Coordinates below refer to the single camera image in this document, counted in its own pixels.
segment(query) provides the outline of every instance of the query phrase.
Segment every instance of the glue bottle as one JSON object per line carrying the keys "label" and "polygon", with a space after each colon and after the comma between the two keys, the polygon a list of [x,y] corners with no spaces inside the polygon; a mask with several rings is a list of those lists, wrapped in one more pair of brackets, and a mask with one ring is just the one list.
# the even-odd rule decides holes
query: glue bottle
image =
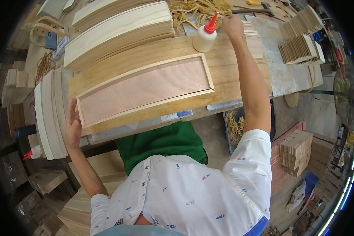
{"label": "glue bottle", "polygon": [[218,12],[215,13],[214,17],[210,23],[199,27],[198,33],[195,35],[193,40],[193,47],[201,52],[207,52],[212,48],[216,38],[215,21],[218,16]]}

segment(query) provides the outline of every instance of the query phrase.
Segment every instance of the red bottle cap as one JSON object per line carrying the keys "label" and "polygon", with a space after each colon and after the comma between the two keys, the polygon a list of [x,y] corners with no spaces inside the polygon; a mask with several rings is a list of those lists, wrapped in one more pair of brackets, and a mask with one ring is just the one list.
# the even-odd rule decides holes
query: red bottle cap
{"label": "red bottle cap", "polygon": [[214,17],[211,19],[210,23],[205,24],[205,27],[203,28],[203,30],[208,33],[208,34],[212,34],[215,31],[215,21],[216,21],[216,17],[218,16],[219,12],[216,12]]}

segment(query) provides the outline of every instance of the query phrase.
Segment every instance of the man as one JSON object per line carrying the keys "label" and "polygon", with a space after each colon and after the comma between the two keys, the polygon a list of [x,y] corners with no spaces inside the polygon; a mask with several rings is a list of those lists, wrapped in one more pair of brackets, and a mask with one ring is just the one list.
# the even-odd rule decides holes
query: man
{"label": "man", "polygon": [[95,235],[259,235],[270,218],[269,96],[243,41],[238,17],[223,19],[236,53],[244,135],[222,171],[206,167],[190,122],[116,140],[128,178],[109,197],[79,148],[76,99],[68,108],[67,150],[91,196]]}

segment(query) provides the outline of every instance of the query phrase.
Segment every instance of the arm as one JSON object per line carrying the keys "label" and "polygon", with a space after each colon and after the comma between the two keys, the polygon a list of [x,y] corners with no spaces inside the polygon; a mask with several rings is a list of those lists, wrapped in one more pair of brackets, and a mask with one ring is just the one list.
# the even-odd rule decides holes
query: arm
{"label": "arm", "polygon": [[109,195],[96,171],[85,158],[79,147],[81,122],[79,112],[75,111],[76,98],[71,98],[67,111],[66,149],[79,174],[81,184],[90,197],[97,194]]}
{"label": "arm", "polygon": [[239,17],[226,17],[223,19],[223,29],[233,45],[239,67],[240,90],[246,117],[244,133],[257,129],[270,135],[269,95],[261,72],[243,40],[244,23]]}

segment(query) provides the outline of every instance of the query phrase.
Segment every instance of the printed shirt pattern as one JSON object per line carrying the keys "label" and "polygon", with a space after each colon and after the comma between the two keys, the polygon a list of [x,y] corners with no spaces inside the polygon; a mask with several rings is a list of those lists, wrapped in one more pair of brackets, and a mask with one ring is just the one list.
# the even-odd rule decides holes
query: printed shirt pattern
{"label": "printed shirt pattern", "polygon": [[246,132],[222,171],[184,155],[139,163],[111,197],[91,199],[90,235],[140,213],[153,225],[185,235],[259,235],[270,219],[271,143]]}

